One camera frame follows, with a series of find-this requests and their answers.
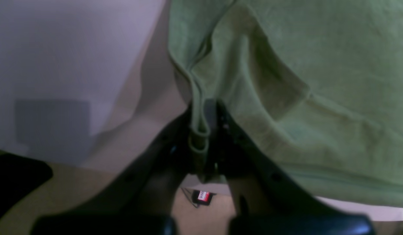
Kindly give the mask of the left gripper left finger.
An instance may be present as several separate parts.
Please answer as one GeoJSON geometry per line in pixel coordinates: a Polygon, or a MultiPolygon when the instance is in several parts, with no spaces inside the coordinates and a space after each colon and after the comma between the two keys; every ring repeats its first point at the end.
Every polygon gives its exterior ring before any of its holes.
{"type": "Polygon", "coordinates": [[[174,235],[170,212],[188,174],[202,173],[191,132],[193,105],[165,126],[145,151],[96,196],[60,214],[41,217],[32,235],[174,235]]]}

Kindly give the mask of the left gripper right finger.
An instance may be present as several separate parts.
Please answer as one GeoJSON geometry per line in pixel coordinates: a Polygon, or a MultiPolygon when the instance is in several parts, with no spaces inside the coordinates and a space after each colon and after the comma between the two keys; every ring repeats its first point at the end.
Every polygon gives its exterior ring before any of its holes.
{"type": "Polygon", "coordinates": [[[205,178],[224,176],[237,211],[230,235],[373,235],[363,214],[331,207],[301,188],[237,125],[223,102],[207,100],[205,178]]]}

